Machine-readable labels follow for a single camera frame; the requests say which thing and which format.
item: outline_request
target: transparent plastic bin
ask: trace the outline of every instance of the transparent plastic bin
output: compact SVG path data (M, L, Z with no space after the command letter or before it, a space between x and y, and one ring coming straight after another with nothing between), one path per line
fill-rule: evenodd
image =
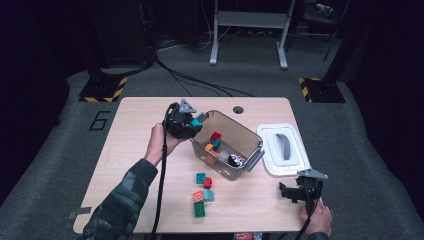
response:
M216 110L205 113L203 119L202 130L190 139L196 156L230 181L237 180L245 171L250 172L264 155L262 138ZM221 134L221 144L216 151L209 151L205 146L211 142L214 132ZM242 166L231 166L228 163L230 154L242 157Z

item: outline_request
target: table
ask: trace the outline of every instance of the table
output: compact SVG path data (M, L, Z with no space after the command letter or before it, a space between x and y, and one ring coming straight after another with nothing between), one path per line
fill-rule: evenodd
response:
M284 42L287 37L294 3L296 0L290 0L287 13L257 13L257 12L238 12L238 11L219 11L218 0L215 0L213 45L210 58L210 65L216 65L218 58L218 26L238 26L238 27L261 27L261 28L281 28L283 33L280 42L277 42L278 57L280 67L287 69L287 59L284 52Z
M185 98L198 113L218 110L256 132L257 126L290 123L296 120L285 98ZM121 181L125 172L144 156L152 126L161 122L167 107L180 102L178 97L130 97L122 99L110 128L81 208L91 213ZM233 112L241 106L242 114ZM299 208L282 198L278 183L296 187L295 176L274 178L265 170L262 160L251 172L236 181L228 181L196 158L190 141L181 143L168 157L162 210L158 233L232 233L298 231L303 223ZM202 189L196 184L196 173L205 172L213 180L215 200L205 204L206 217L195 218L193 193ZM159 175L152 183L141 211L135 233L152 230ZM82 233L90 214L77 216L74 231Z

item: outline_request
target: camouflage sleeve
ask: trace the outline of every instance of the camouflage sleeve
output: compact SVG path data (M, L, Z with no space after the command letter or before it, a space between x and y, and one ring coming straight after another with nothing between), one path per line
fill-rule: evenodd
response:
M330 240L330 237L323 232L317 232L309 235L309 240Z
M149 186L158 170L141 159L94 210L78 240L128 239L134 231Z

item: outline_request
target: human hand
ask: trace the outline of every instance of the human hand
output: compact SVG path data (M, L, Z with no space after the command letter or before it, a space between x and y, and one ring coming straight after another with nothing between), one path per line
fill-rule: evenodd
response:
M161 123L156 123L152 127L149 145L147 146L146 155L144 159L157 166L162 160L162 147L163 147L163 126ZM174 151L175 147L187 139L176 139L175 137L166 135L166 146L168 148L168 155Z
M311 235L316 232L323 232L330 236L331 234L331 222L333 217L331 215L330 209L322 203L322 200L318 201L317 207L315 208L314 213L311 217L311 222L309 223L308 228L306 228L305 233ZM300 219L305 222L308 219L308 214L306 212L306 207L300 209Z

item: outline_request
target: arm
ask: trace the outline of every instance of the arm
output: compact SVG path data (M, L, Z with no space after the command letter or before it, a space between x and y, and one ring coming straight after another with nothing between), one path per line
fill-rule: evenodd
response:
M305 222L308 218L306 207L300 210L300 219ZM306 228L306 234L309 235L309 240L328 240L331 234L331 223L333 217L330 209L324 206L321 200L318 201L317 207L311 217L311 222Z
M166 137L168 155L184 140ZM122 181L94 210L78 239L128 239L137 224L146 202L149 186L156 177L156 166L162 160L163 127L160 123L152 133L143 159L132 166Z

